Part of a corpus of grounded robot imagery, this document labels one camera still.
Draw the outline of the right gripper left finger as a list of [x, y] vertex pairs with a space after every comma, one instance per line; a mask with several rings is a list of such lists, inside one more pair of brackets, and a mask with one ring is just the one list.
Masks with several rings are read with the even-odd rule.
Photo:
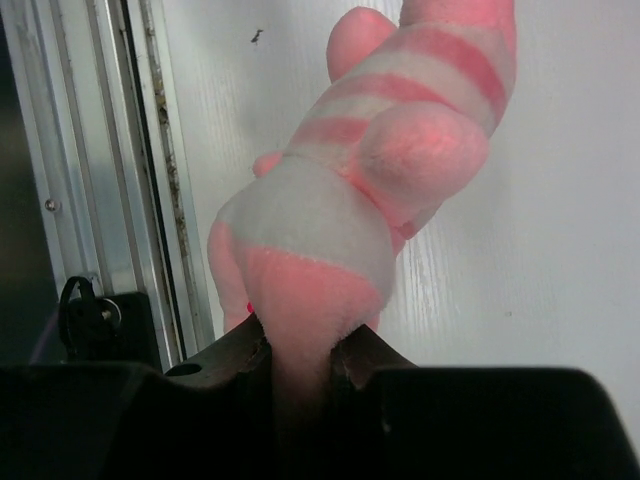
[[1, 370], [5, 479], [270, 479], [271, 350], [250, 317], [160, 373], [144, 364]]

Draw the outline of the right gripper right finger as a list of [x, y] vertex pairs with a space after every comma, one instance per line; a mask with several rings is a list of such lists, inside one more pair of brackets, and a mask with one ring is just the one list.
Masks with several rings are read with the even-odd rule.
[[368, 327], [331, 353], [339, 479], [635, 479], [639, 461], [590, 374], [420, 367]]

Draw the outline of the pink striped plush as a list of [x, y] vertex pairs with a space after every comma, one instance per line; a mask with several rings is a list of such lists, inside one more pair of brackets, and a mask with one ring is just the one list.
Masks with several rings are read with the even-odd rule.
[[258, 316], [278, 381], [320, 384], [332, 348], [375, 324], [405, 242], [486, 161], [516, 42], [510, 1], [406, 1], [398, 22], [357, 7], [335, 24], [329, 87], [209, 235], [224, 326]]

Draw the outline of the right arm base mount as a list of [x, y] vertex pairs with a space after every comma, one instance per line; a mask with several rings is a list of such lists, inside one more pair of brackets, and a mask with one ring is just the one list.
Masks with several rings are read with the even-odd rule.
[[148, 296], [98, 296], [91, 281], [70, 277], [58, 305], [58, 332], [69, 362], [128, 361], [157, 370], [161, 359]]

